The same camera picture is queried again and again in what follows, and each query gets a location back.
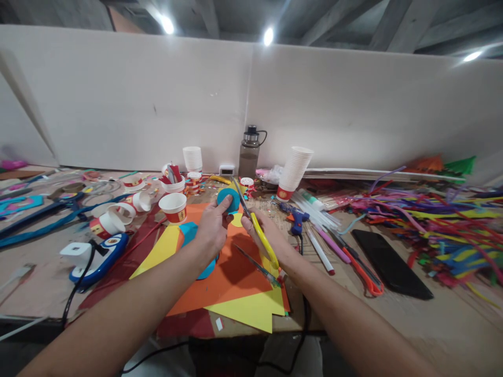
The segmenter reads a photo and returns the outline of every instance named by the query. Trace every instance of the white partition board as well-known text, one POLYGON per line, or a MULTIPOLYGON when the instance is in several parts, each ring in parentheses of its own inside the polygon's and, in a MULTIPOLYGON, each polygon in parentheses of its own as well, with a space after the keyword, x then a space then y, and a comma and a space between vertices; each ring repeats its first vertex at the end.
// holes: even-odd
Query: white partition board
POLYGON ((65 165, 160 170, 202 148, 204 170, 236 163, 253 45, 0 26, 0 53, 65 165))
POLYGON ((255 45, 246 122, 269 131, 260 166, 293 145, 315 151, 311 168, 483 162, 503 149, 502 96, 500 61, 255 45))
POLYGON ((1 73, 0 114, 0 160, 24 160, 33 165, 58 166, 1 73))

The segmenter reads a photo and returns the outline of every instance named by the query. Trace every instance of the pink marker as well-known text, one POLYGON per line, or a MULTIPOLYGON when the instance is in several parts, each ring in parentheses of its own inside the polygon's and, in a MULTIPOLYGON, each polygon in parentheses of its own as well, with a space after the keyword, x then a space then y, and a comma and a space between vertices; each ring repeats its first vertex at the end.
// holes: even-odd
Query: pink marker
POLYGON ((345 262, 345 263, 351 263, 351 259, 348 258, 346 253, 341 250, 339 246, 334 242, 330 236, 325 233, 324 231, 321 230, 321 228, 318 225, 314 225, 314 229, 320 234, 320 236, 325 240, 326 243, 329 244, 329 246, 335 251, 335 253, 345 262))
POLYGON ((316 253, 318 253, 318 257, 320 257, 323 265, 325 266, 326 271, 329 273, 330 276, 335 275, 335 271, 334 271, 334 268, 332 267, 332 264, 330 263, 329 259, 326 257, 325 252, 321 248, 321 245, 318 242, 318 240, 316 239, 316 237, 314 236, 313 232, 310 229, 308 229, 307 233, 308 233, 309 239, 311 240, 311 242, 314 246, 314 249, 316 250, 316 253))

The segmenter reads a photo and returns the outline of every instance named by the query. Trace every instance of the scissor blade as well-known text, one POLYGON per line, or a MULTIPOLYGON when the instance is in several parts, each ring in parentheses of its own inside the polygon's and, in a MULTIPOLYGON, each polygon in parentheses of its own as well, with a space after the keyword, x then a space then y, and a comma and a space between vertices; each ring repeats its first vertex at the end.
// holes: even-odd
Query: scissor blade
POLYGON ((239 185, 237 184, 236 179, 232 175, 231 175, 231 179, 234 182, 234 185, 236 186, 237 193, 239 194, 239 201, 241 202, 241 205, 243 207, 243 211, 246 213, 246 216, 251 218, 252 215, 251 215, 250 211, 248 210, 248 207, 246 206, 245 198, 243 196, 243 193, 239 189, 239 185))
POLYGON ((255 259, 253 259, 252 257, 250 257, 238 245, 236 245, 235 243, 233 243, 232 245, 234 245, 236 247, 236 249, 238 249, 241 252, 241 254, 243 254, 246 258, 248 258, 248 260, 251 263, 253 263, 253 265, 257 268, 257 270, 259 270, 262 274, 264 274, 264 276, 267 278, 267 280, 269 280, 271 282, 271 284, 273 284, 275 286, 278 286, 278 287, 281 287, 281 284, 278 282, 278 280, 269 271, 267 271, 264 267, 262 267, 259 263, 257 263, 257 261, 255 261, 255 259))

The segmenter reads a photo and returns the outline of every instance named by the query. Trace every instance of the black phone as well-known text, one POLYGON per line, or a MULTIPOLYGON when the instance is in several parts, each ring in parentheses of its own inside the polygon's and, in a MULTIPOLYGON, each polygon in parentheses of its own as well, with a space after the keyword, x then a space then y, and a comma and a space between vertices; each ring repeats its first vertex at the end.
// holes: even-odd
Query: black phone
POLYGON ((433 293, 379 233, 351 232, 384 284, 392 291, 430 300, 433 293))

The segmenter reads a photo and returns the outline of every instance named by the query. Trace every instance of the blue paper circle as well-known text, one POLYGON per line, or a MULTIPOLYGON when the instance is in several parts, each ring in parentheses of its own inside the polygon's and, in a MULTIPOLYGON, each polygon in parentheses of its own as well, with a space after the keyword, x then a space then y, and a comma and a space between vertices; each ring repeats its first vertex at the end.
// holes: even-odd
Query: blue paper circle
POLYGON ((232 203, 227 209, 227 212, 235 212, 239 209, 239 194, 236 190, 232 188, 224 188, 222 191, 218 193, 216 197, 216 202, 220 204, 227 195, 232 195, 232 203))

